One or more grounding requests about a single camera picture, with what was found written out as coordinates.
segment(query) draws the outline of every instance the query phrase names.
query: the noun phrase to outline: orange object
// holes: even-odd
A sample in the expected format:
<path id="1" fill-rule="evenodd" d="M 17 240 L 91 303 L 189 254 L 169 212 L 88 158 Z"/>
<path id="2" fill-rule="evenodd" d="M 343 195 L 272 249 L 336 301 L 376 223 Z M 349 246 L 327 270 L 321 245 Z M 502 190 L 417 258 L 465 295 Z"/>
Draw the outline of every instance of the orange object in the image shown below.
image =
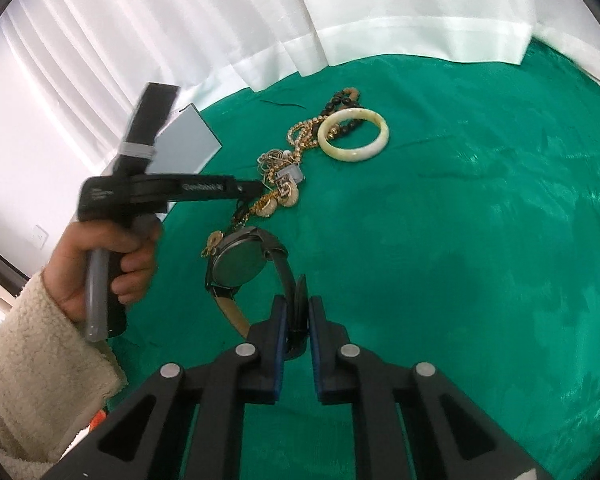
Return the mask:
<path id="1" fill-rule="evenodd" d="M 96 416 L 94 416 L 89 423 L 89 433 L 91 433 L 91 431 L 95 430 L 102 422 L 104 422 L 105 418 L 107 418 L 107 414 L 104 412 L 104 410 L 100 410 L 98 413 L 96 413 Z"/>

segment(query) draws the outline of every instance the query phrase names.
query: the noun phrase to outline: finger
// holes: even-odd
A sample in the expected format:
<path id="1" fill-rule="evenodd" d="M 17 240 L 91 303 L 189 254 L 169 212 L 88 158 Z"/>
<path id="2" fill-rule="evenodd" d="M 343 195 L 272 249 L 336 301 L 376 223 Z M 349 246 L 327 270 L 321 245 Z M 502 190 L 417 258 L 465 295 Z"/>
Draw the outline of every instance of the finger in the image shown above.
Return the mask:
<path id="1" fill-rule="evenodd" d="M 145 290 L 149 287 L 153 275 L 153 269 L 128 272 L 122 276 L 118 276 L 111 282 L 111 291 L 118 296 L 124 296 L 125 294 L 133 294 Z"/>
<path id="2" fill-rule="evenodd" d="M 155 221 L 156 224 L 151 230 L 151 234 L 149 234 L 149 240 L 151 240 L 152 242 L 157 242 L 162 236 L 162 222 L 160 222 L 158 218 L 156 218 Z"/>
<path id="3" fill-rule="evenodd" d="M 110 220 L 74 222 L 58 242 L 58 247 L 66 254 L 79 254 L 92 249 L 130 253 L 140 246 L 141 241 L 135 234 Z"/>
<path id="4" fill-rule="evenodd" d="M 118 296 L 118 301 L 123 305 L 137 303 L 138 301 L 142 300 L 142 298 L 144 298 L 145 293 L 145 291 L 142 291 L 136 292 L 135 294 L 124 294 L 123 296 Z"/>
<path id="5" fill-rule="evenodd" d="M 123 272 L 155 269 L 155 243 L 147 240 L 137 251 L 125 254 L 120 261 L 120 268 Z"/>

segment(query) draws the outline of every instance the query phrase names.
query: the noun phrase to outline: wristwatch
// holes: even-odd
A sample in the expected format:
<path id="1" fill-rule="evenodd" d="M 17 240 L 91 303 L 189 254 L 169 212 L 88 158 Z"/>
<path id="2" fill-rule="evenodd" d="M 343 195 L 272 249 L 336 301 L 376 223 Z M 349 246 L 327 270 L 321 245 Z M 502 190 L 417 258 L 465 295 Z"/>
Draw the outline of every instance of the wristwatch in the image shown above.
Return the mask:
<path id="1" fill-rule="evenodd" d="M 286 302 L 285 358 L 289 360 L 306 350 L 309 328 L 306 279 L 303 275 L 296 283 L 287 257 L 286 248 L 272 233 L 243 227 L 225 236 L 213 248 L 206 267 L 205 288 L 229 323 L 246 338 L 251 325 L 235 302 L 235 295 L 272 261 Z"/>

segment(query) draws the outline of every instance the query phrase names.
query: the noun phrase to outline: necklace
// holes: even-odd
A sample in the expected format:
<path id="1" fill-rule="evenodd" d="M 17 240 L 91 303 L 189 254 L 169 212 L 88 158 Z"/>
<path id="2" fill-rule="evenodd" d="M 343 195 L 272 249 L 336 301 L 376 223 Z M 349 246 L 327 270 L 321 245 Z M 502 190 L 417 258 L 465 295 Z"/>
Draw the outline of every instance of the necklace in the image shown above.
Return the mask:
<path id="1" fill-rule="evenodd" d="M 298 203 L 298 184 L 304 180 L 304 174 L 300 170 L 304 152 L 318 146 L 317 134 L 322 122 L 336 111 L 360 108 L 359 97 L 360 92 L 355 88 L 345 88 L 336 92 L 317 117 L 301 121 L 289 129 L 286 141 L 291 149 L 273 149 L 260 155 L 257 161 L 258 171 L 269 191 L 251 205 L 238 203 L 229 227 L 224 231 L 212 232 L 200 256 L 208 258 L 213 255 L 224 236 L 244 227 L 252 215 L 268 218 L 273 215 L 278 205 L 292 207 Z M 326 139 L 348 136 L 362 122 L 362 119 L 353 119 L 346 124 L 336 123 L 327 132 Z"/>

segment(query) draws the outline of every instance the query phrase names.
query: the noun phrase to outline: white curtain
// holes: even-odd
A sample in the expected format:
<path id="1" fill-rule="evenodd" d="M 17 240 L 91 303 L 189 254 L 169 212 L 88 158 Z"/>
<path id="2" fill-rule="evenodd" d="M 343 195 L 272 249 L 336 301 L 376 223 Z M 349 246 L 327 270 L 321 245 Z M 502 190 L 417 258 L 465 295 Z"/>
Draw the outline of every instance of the white curtain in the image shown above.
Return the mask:
<path id="1" fill-rule="evenodd" d="M 600 82 L 600 26 L 581 0 L 14 0 L 0 30 L 99 169 L 149 80 L 205 108 L 377 54 L 520 63 L 535 34 Z"/>

